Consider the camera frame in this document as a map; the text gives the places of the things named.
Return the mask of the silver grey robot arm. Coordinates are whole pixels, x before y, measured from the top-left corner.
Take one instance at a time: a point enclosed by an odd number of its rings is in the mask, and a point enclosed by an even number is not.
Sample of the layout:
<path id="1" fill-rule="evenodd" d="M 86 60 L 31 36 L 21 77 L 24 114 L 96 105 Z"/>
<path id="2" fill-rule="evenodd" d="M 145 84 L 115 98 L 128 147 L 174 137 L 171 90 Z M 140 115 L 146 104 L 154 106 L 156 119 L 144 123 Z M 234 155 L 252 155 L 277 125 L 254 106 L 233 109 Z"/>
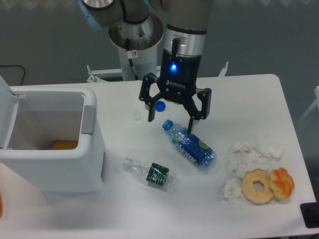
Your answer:
<path id="1" fill-rule="evenodd" d="M 197 73 L 212 9 L 210 0 L 81 0 L 93 29 L 107 27 L 118 48 L 125 81 L 142 82 L 140 100 L 155 117 L 165 99 L 183 105 L 188 130 L 209 115 L 211 90 L 199 89 Z"/>

